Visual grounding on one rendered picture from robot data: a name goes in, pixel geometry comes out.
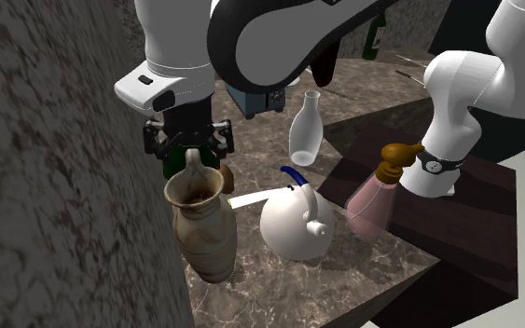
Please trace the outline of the clear glass bottle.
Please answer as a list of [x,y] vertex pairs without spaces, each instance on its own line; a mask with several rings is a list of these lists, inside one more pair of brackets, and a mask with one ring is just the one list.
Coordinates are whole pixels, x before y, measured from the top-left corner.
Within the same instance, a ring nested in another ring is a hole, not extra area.
[[303,105],[289,131],[289,154],[298,166],[310,166],[316,159],[323,139],[324,126],[318,106],[321,93],[308,90]]

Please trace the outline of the dark maroon robot stand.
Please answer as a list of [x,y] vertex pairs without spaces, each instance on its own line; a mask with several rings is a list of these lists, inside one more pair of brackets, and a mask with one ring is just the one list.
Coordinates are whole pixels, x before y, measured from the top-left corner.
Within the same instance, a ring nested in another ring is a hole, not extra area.
[[[419,139],[370,124],[347,140],[348,150],[319,188],[339,206],[346,205],[380,164],[384,145],[414,144]],[[400,187],[389,230],[504,293],[518,295],[515,171],[469,157],[452,196],[422,198]]]

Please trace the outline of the dark green bottle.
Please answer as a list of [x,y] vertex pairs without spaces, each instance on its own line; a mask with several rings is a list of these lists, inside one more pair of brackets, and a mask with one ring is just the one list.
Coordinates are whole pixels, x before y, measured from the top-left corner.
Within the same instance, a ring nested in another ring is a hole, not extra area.
[[[176,146],[170,150],[167,157],[162,161],[163,177],[166,180],[170,179],[173,175],[186,167],[186,150],[186,146]],[[200,160],[204,166],[214,169],[220,167],[219,159],[209,148],[201,146],[199,151]]]

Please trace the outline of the green glass bottle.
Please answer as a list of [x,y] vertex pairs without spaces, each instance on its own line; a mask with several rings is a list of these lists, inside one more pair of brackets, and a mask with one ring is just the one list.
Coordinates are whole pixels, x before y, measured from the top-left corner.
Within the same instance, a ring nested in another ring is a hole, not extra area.
[[385,12],[379,13],[370,23],[369,30],[364,45],[362,58],[373,61],[377,58],[380,42],[386,29]]

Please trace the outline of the blue toaster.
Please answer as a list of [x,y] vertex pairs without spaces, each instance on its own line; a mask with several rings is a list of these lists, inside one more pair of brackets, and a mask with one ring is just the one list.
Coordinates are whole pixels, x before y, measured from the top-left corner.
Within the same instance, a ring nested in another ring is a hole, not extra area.
[[281,113],[285,107],[285,89],[266,94],[250,94],[226,85],[226,91],[246,119],[268,111]]

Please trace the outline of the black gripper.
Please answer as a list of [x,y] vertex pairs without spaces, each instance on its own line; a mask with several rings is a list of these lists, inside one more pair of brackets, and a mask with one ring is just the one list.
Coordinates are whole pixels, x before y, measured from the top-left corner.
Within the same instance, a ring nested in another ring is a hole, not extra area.
[[211,97],[166,109],[162,115],[163,122],[150,119],[143,127],[145,152],[157,159],[165,159],[179,145],[206,144],[217,158],[235,151],[231,121],[213,123]]

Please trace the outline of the beige ceramic jug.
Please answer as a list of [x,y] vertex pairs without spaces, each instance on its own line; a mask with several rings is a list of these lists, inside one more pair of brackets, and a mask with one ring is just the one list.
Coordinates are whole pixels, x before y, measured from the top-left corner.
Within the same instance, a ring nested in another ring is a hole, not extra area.
[[200,150],[186,150],[186,167],[164,187],[173,205],[173,233],[192,269],[209,283],[220,283],[233,273],[237,255],[235,213],[220,195],[222,173],[201,163]]

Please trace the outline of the brown rounded object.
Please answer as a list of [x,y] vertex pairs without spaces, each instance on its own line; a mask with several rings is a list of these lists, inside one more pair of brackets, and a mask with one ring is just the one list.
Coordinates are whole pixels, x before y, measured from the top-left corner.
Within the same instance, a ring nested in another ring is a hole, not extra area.
[[224,187],[222,193],[229,195],[234,191],[234,175],[228,165],[221,163],[219,167],[219,172],[224,178]]

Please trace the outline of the dark red vase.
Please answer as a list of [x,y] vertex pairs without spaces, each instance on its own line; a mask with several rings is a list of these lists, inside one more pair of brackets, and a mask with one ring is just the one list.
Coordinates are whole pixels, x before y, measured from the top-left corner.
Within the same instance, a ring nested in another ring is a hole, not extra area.
[[319,88],[327,86],[333,78],[340,41],[332,43],[310,64],[311,74]]

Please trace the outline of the pink spray bottle brown nozzle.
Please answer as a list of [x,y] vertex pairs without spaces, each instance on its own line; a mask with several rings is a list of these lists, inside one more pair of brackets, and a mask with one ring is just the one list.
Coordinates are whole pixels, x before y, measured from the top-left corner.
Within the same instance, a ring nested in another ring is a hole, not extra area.
[[424,150],[421,143],[389,143],[381,149],[382,162],[345,204],[351,229],[374,239],[387,230],[404,168],[415,163]]

